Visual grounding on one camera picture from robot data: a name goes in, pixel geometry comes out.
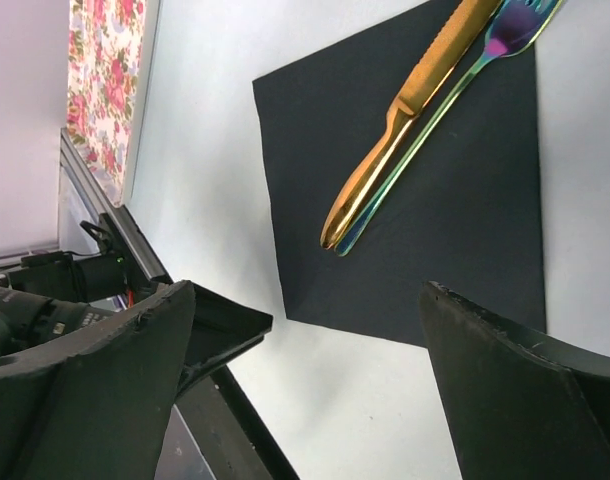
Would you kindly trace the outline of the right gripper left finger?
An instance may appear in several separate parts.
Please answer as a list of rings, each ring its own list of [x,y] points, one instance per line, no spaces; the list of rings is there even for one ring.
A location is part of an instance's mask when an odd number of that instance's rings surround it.
[[[194,315],[187,281],[0,357],[0,479],[151,479]]]

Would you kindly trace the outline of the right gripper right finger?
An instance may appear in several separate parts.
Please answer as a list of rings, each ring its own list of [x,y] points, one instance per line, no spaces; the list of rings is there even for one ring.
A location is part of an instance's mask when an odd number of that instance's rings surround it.
[[[435,282],[419,316],[465,479],[610,479],[610,357]]]

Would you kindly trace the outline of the black paper napkin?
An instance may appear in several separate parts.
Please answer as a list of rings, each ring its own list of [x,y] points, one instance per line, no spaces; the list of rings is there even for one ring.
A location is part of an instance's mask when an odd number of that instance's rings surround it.
[[[422,345],[419,291],[435,281],[545,329],[533,51],[474,79],[347,256],[319,245],[340,188],[454,9],[422,3],[254,81],[288,319]]]

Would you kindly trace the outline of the iridescent rainbow fork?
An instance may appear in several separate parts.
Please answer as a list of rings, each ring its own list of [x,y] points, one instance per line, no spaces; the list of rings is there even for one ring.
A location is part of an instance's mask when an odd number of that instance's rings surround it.
[[[485,32],[484,44],[479,57],[437,107],[407,151],[400,154],[399,146],[388,161],[349,228],[331,248],[336,255],[345,256],[351,251],[406,167],[474,78],[491,62],[517,56],[529,49],[562,6],[560,1],[499,2],[498,10],[482,29]]]

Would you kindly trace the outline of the gold knife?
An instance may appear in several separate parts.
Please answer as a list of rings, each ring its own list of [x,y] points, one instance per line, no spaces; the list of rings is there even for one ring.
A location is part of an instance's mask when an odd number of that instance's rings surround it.
[[[495,0],[463,0],[441,27],[392,100],[385,131],[354,169],[337,195],[319,244],[330,249],[341,240],[359,207],[413,123],[500,6]]]

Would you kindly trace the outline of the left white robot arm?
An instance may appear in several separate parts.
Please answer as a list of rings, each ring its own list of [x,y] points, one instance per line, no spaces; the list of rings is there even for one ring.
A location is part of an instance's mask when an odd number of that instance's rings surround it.
[[[80,226],[97,253],[26,256],[0,278],[0,357],[104,320],[111,312],[92,304],[130,292],[127,247],[109,217]]]

